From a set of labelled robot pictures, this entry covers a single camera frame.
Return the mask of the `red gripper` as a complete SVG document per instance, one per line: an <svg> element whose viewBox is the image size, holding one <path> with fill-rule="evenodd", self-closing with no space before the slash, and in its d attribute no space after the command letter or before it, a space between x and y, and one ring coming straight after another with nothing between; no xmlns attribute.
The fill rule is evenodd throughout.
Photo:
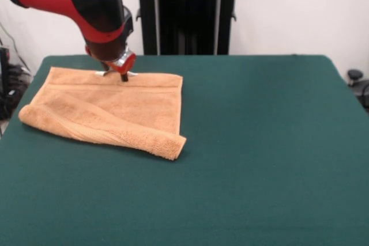
<svg viewBox="0 0 369 246"><path fill-rule="evenodd" d="M125 50L123 55L115 61L102 61L97 59L90 51L89 47L85 45L86 53L95 60L98 60L100 64L103 66L103 71L96 71L96 75L107 75L113 71L119 73L121 75L122 82L128 82L128 75L136 75L136 73L132 73L131 69L136 61L136 54L129 48L128 45L125 45Z"/></svg>

